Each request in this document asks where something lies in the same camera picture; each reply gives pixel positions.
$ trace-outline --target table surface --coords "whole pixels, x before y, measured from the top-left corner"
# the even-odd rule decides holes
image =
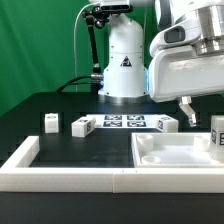
[[[193,98],[192,107],[201,119],[193,129],[176,101],[118,106],[90,93],[37,93],[0,117],[0,165],[27,136],[38,135],[32,167],[133,167],[131,133],[155,129],[96,129],[74,139],[71,123],[86,114],[167,114],[179,120],[180,132],[210,132],[211,115],[224,114],[224,98]],[[46,113],[59,113],[59,134],[44,133]],[[0,193],[2,224],[223,223],[223,212],[224,194]]]

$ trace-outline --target white block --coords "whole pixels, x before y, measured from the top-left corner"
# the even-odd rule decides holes
[[[58,114],[45,114],[45,133],[58,133],[59,121]]]
[[[164,133],[178,132],[179,121],[167,115],[158,115],[156,128]]]
[[[218,161],[224,161],[224,116],[212,116],[211,152]]]
[[[73,137],[86,137],[95,129],[95,118],[81,117],[72,123],[72,136]]]

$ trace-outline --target green backdrop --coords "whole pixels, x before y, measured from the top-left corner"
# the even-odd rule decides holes
[[[88,0],[0,1],[0,115],[33,93],[55,91],[74,78],[73,30],[80,9]],[[144,24],[145,9],[136,9],[132,19]],[[157,30],[154,10],[148,8],[145,66],[151,58],[149,43]],[[108,63],[107,28],[96,32],[99,60]],[[78,75],[92,71],[87,26],[79,20],[77,32]],[[89,91],[81,86],[79,91]]]

